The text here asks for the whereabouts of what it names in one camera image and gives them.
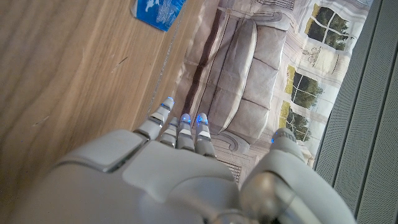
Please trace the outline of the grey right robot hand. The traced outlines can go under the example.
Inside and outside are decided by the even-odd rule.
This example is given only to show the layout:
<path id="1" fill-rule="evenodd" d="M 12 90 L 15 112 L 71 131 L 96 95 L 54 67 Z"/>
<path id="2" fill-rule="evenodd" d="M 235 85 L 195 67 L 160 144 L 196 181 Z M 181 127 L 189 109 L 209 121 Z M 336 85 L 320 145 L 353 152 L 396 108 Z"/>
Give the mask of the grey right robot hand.
<path id="1" fill-rule="evenodd" d="M 23 197 L 10 223 L 354 223 L 291 130 L 243 184 L 215 155 L 208 118 L 169 116 L 166 98 L 136 130 L 111 131 L 63 156 Z"/>

